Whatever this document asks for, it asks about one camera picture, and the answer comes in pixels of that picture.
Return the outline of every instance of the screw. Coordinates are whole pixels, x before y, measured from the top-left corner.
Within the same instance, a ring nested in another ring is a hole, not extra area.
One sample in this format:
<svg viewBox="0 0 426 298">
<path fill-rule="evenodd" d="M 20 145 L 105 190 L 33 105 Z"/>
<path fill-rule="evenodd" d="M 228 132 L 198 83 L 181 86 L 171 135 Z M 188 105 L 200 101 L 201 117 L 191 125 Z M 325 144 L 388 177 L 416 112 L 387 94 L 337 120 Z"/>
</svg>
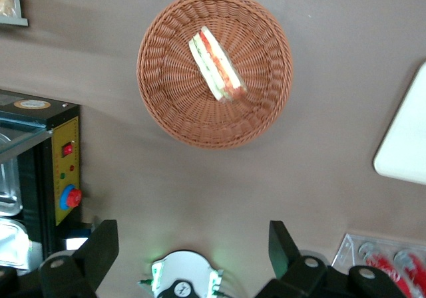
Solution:
<svg viewBox="0 0 426 298">
<path fill-rule="evenodd" d="M 374 272 L 372 272 L 370 269 L 361 268 L 358 272 L 364 278 L 367 278 L 367 279 L 374 279 L 375 278 Z"/>
<path fill-rule="evenodd" d="M 311 268 L 316 268 L 319 266 L 319 263 L 314 258 L 306 258 L 305 265 Z"/>
<path fill-rule="evenodd" d="M 64 259 L 57 259 L 51 263 L 51 268 L 57 268 L 64 264 Z"/>
</svg>

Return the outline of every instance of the sandwich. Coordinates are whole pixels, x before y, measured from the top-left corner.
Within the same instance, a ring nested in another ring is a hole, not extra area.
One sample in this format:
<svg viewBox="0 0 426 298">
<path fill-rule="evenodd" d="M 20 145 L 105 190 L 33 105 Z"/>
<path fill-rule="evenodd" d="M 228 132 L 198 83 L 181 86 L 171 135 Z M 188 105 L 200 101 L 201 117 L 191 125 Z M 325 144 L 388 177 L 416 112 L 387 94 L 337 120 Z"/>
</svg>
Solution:
<svg viewBox="0 0 426 298">
<path fill-rule="evenodd" d="M 220 102 L 234 100 L 247 92 L 244 81 L 232 65 L 226 51 L 207 27 L 202 27 L 188 44 L 216 100 Z"/>
</svg>

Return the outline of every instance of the coca-cola can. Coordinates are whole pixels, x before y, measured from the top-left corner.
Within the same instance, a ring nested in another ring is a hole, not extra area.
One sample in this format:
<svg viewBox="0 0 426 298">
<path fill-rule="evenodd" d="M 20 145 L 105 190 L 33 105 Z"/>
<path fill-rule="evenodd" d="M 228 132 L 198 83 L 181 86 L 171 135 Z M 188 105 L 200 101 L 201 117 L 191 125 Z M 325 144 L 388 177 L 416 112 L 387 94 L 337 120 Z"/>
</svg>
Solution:
<svg viewBox="0 0 426 298">
<path fill-rule="evenodd" d="M 426 296 L 426 265 L 411 251 L 401 250 L 394 257 L 395 264 L 400 267 L 410 280 L 420 289 L 423 296 Z"/>
<path fill-rule="evenodd" d="M 397 270 L 396 266 L 394 266 L 392 260 L 390 260 L 386 254 L 381 252 L 381 250 L 374 243 L 364 243 L 359 248 L 358 253 L 366 265 L 376 267 L 388 274 L 388 276 L 399 287 L 405 296 L 408 298 L 413 298 L 408 282 Z"/>
</svg>

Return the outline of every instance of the red emergency stop button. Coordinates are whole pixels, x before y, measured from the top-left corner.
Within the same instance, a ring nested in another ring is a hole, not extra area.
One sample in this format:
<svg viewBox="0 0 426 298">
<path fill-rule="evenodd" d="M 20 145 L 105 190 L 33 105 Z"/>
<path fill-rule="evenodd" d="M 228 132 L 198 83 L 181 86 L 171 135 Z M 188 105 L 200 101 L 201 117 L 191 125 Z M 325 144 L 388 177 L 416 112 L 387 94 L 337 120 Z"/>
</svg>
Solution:
<svg viewBox="0 0 426 298">
<path fill-rule="evenodd" d="M 70 208 L 77 207 L 81 202 L 81 190 L 72 189 L 67 197 L 67 206 Z"/>
<path fill-rule="evenodd" d="M 73 144 L 71 142 L 62 146 L 62 157 L 73 153 Z"/>
<path fill-rule="evenodd" d="M 62 192 L 61 199 L 59 200 L 59 207 L 61 207 L 62 210 L 69 210 L 70 208 L 77 207 L 81 202 L 81 196 L 81 190 L 69 184 Z"/>
</svg>

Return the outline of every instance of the round woven basket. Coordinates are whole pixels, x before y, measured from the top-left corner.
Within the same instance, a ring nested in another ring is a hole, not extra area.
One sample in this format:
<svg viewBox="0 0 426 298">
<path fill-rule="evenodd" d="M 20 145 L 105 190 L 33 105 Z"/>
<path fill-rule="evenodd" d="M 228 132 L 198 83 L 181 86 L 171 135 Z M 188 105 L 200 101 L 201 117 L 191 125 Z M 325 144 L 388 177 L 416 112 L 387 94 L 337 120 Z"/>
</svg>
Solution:
<svg viewBox="0 0 426 298">
<path fill-rule="evenodd" d="M 247 95 L 218 102 L 188 41 L 206 25 L 244 79 Z M 177 0 L 151 23 L 140 45 L 140 94 L 157 123 L 189 145 L 233 148 L 277 119 L 290 93 L 292 58 L 276 19 L 253 0 Z"/>
</svg>

